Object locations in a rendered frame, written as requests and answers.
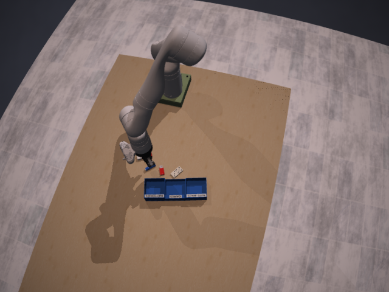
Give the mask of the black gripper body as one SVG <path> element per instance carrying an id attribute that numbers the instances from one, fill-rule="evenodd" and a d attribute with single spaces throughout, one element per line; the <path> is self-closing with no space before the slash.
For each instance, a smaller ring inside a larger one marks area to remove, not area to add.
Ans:
<path id="1" fill-rule="evenodd" d="M 152 150 L 153 150 L 153 146 L 152 146 L 152 144 L 151 144 L 151 148 L 150 148 L 150 150 L 149 150 L 148 152 L 146 152 L 146 153 L 144 153 L 144 154 L 137 154 L 137 153 L 136 153 L 136 156 L 141 157 L 141 158 L 145 158 L 145 160 L 148 161 L 147 158 L 150 158 L 150 159 L 151 159 L 150 154 L 151 154 Z"/>

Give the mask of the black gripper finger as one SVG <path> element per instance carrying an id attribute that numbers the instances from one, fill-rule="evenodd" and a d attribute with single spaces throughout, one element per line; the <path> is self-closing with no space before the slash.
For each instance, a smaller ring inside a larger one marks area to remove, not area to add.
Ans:
<path id="1" fill-rule="evenodd" d="M 150 156 L 151 156 L 151 154 L 150 154 Z M 148 167 L 152 167 L 153 165 L 155 165 L 155 162 L 152 161 L 152 156 L 151 156 L 151 159 L 147 158 L 148 161 L 146 161 L 145 158 L 142 158 L 142 159 L 144 160 L 144 162 L 146 162 Z"/>

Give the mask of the white domino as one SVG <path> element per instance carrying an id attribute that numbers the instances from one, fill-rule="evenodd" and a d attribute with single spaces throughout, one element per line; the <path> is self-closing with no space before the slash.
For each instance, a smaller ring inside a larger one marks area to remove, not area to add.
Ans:
<path id="1" fill-rule="evenodd" d="M 175 169 L 173 172 L 171 172 L 171 175 L 175 178 L 177 177 L 177 175 L 179 175 L 183 170 L 178 167 L 177 169 Z"/>

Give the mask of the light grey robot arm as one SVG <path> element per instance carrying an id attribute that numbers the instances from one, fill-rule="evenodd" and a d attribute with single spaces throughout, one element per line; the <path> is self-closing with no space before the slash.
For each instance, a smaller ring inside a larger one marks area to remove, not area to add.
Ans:
<path id="1" fill-rule="evenodd" d="M 146 129 L 153 109 L 163 94 L 170 99 L 181 95 L 180 63 L 193 66 L 201 61 L 206 50 L 205 39 L 180 25 L 166 39 L 151 45 L 151 55 L 155 61 L 133 100 L 133 106 L 124 107 L 119 114 L 130 141 L 130 144 L 122 141 L 119 145 L 129 164 L 134 162 L 136 153 L 144 154 L 151 148 L 151 139 Z"/>

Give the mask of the blue rack of three bins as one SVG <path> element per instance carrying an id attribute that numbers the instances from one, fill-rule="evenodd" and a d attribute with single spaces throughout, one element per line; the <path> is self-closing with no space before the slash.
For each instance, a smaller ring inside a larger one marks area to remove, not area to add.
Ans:
<path id="1" fill-rule="evenodd" d="M 194 193 L 194 194 L 189 194 Z M 205 178 L 165 179 L 145 178 L 145 201 L 207 200 Z"/>

